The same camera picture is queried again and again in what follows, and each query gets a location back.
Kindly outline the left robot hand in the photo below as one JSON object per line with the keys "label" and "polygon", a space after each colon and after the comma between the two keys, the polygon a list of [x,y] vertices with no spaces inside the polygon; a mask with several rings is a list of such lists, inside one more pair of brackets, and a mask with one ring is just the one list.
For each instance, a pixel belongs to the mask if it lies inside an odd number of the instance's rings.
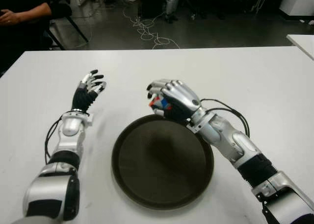
{"label": "left robot hand", "polygon": [[88,108],[105,88],[104,75],[99,75],[98,70],[88,72],[76,88],[71,110],[87,112]]}

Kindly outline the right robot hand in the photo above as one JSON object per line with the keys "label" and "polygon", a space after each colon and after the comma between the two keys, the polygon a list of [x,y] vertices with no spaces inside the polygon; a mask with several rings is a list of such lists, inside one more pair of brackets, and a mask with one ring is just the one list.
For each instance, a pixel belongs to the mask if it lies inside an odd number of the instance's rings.
{"label": "right robot hand", "polygon": [[155,114],[182,123],[201,108],[198,96],[180,80],[160,79],[147,87],[149,106]]}

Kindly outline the bystander bare hand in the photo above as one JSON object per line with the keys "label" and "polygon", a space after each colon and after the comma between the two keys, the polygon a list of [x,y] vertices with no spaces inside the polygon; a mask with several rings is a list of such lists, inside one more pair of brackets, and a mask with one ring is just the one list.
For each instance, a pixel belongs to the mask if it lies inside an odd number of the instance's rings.
{"label": "bystander bare hand", "polygon": [[0,11],[0,25],[1,26],[17,25],[21,22],[22,20],[19,13],[15,13],[8,9],[2,9]]}

